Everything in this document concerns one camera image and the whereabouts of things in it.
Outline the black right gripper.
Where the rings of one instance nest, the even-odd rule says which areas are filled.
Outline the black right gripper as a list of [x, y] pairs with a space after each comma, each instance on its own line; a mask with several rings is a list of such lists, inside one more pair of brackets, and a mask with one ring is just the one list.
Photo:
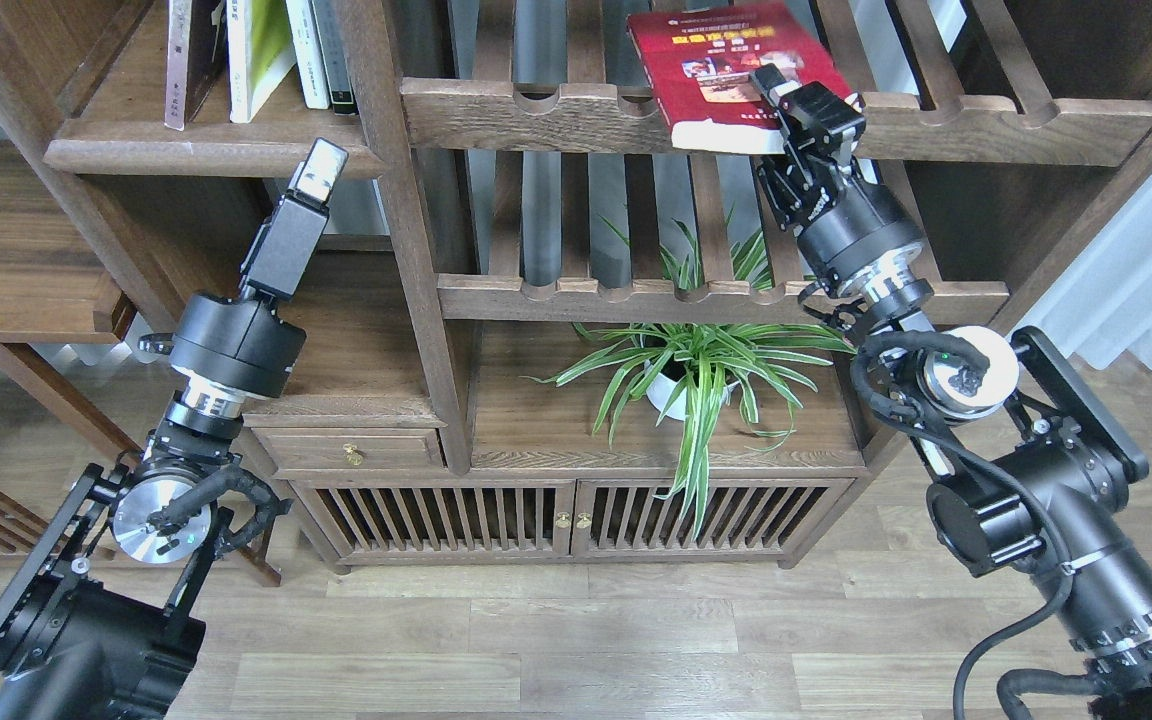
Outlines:
[[882, 184], [869, 182], [854, 156], [867, 120], [820, 82], [797, 85], [776, 65], [750, 73], [772, 106], [781, 154], [764, 156], [756, 177], [778, 227], [795, 229], [799, 253], [826, 295], [884, 300], [923, 287], [910, 264], [924, 234]]

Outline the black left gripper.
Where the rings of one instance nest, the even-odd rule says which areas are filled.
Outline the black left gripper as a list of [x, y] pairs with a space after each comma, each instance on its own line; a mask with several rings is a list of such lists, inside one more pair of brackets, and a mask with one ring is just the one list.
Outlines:
[[280, 197], [260, 225], [238, 268], [238, 297], [197, 293], [187, 302], [169, 354], [180, 373], [255, 397], [282, 395], [306, 333], [283, 323], [276, 305], [297, 290], [348, 158], [332, 141], [314, 138], [293, 173], [291, 192]]

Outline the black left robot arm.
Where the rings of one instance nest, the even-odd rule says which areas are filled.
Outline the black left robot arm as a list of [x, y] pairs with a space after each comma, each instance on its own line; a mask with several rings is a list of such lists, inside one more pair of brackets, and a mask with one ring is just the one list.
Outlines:
[[147, 334], [187, 379], [134, 468], [88, 465], [0, 596], [0, 719], [162, 719], [195, 669], [212, 564], [268, 537], [291, 501], [232, 450], [244, 402], [285, 393], [305, 331], [285, 323], [347, 151], [317, 138], [238, 270]]

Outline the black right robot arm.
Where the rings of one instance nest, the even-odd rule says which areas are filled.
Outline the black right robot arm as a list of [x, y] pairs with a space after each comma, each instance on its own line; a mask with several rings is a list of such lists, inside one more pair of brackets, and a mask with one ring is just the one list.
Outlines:
[[776, 65], [750, 81], [783, 141], [756, 177], [796, 233], [814, 290], [838, 300], [813, 316], [855, 344], [856, 396], [918, 450], [932, 479], [925, 506], [952, 556], [973, 577], [1011, 566], [1044, 597], [968, 653], [954, 717], [965, 715], [984, 653], [1058, 616], [1083, 673], [1007, 670], [996, 682], [1006, 717], [1030, 717], [1024, 694], [1074, 694], [1096, 719], [1152, 719], [1152, 569], [1114, 520], [1149, 473], [1146, 455], [1041, 331], [933, 328], [922, 309], [931, 285], [910, 268], [923, 233], [861, 173], [852, 150], [865, 120], [852, 103]]

